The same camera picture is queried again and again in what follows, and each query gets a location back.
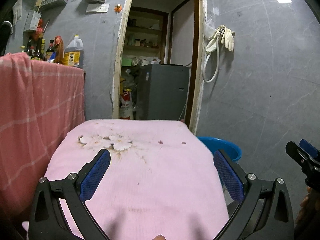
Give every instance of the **blue plastic tub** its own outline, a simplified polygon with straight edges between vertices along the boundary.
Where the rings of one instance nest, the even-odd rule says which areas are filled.
[[[200,141],[203,142],[205,146],[214,154],[215,151],[219,149],[225,150],[225,152],[229,155],[230,159],[233,162],[237,162],[240,160],[242,151],[239,148],[238,145],[235,145],[232,142],[228,142],[226,140],[214,138],[214,137],[198,137]]]

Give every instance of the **doorway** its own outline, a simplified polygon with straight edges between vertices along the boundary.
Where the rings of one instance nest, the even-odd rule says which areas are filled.
[[[201,103],[204,4],[204,0],[126,0],[113,79],[113,118],[184,119],[195,132]],[[129,82],[132,88],[127,89]],[[134,88],[138,83],[140,91]],[[138,101],[134,114],[124,114],[120,108],[127,102],[120,91],[126,90],[135,104]],[[159,101],[157,97],[164,98],[161,92],[172,100]]]

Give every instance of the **gray tiled wall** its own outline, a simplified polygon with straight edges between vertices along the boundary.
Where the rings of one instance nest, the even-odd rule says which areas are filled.
[[[285,145],[305,138],[320,147],[320,25],[304,0],[207,3],[211,15],[219,14],[215,26],[236,32],[235,51],[220,49],[216,83],[204,86],[197,135],[239,145],[240,165],[261,179],[284,178],[296,216],[307,194],[305,176]]]
[[[19,52],[19,46],[27,43],[28,34],[23,34],[27,10],[36,0],[23,0],[22,19],[15,27],[6,52]],[[85,113],[86,119],[112,117],[112,76],[115,64],[117,36],[122,12],[114,12],[117,4],[125,0],[106,0],[110,4],[108,13],[86,14],[88,3],[85,0],[69,0],[65,7],[43,12],[46,22],[50,19],[44,34],[46,46],[49,40],[61,35],[67,46],[78,34],[84,43]]]

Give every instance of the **plastic oil jug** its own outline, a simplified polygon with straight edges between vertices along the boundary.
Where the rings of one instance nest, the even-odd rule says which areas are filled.
[[[79,35],[75,35],[73,41],[64,50],[64,65],[82,68],[83,66],[83,43]]]

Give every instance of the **red cloth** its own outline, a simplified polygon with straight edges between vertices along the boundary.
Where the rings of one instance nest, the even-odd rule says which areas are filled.
[[[9,218],[32,202],[54,151],[84,122],[82,69],[0,57],[0,206]]]

